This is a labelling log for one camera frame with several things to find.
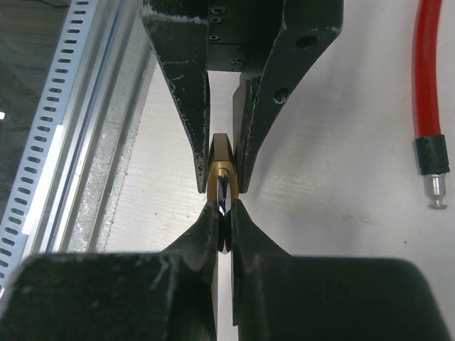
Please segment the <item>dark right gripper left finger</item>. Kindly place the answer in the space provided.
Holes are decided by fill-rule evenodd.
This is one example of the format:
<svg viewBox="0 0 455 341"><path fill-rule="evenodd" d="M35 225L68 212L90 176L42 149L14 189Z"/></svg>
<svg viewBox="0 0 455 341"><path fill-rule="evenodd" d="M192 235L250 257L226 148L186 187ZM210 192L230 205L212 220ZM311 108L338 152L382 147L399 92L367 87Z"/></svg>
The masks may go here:
<svg viewBox="0 0 455 341"><path fill-rule="evenodd" d="M215 340L218 211L160 252L40 254L1 299L2 340Z"/></svg>

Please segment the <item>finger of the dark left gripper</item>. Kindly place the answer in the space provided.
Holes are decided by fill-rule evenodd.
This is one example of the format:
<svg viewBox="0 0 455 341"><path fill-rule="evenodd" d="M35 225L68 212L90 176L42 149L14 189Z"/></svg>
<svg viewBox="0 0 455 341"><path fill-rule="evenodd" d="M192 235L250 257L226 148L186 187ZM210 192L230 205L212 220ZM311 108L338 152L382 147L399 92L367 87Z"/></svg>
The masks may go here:
<svg viewBox="0 0 455 341"><path fill-rule="evenodd" d="M154 10L143 11L141 19L191 146L198 192L204 193L210 127L208 21Z"/></svg>
<svg viewBox="0 0 455 341"><path fill-rule="evenodd" d="M232 98L241 193L248 191L259 150L282 107L342 28L342 1L254 2L250 52Z"/></svg>

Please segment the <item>medium brass padlock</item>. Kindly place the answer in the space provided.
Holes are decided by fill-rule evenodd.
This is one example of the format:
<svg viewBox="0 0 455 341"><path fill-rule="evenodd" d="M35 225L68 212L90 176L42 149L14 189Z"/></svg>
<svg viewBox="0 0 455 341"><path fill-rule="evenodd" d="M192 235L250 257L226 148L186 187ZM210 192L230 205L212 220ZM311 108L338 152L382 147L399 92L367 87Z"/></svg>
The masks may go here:
<svg viewBox="0 0 455 341"><path fill-rule="evenodd" d="M225 133L213 135L206 190L213 209L213 229L218 233L218 251L227 254L232 249L231 211L239 189L232 146Z"/></svg>

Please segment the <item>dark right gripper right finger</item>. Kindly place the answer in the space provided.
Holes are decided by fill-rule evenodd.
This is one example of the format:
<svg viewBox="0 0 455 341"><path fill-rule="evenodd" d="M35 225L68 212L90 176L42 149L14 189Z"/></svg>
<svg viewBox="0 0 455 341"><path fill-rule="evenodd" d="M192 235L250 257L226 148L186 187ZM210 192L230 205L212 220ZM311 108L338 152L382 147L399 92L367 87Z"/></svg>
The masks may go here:
<svg viewBox="0 0 455 341"><path fill-rule="evenodd" d="M401 259L293 256L240 200L230 212L240 340L449 340L426 278Z"/></svg>

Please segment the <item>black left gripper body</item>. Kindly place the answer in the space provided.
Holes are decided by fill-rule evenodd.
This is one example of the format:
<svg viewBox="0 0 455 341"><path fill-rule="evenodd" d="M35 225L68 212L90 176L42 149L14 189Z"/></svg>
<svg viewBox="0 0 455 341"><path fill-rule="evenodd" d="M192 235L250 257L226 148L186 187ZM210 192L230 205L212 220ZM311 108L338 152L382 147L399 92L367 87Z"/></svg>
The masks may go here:
<svg viewBox="0 0 455 341"><path fill-rule="evenodd" d="M141 19L163 72L239 72L277 30L283 7L283 1L143 1Z"/></svg>

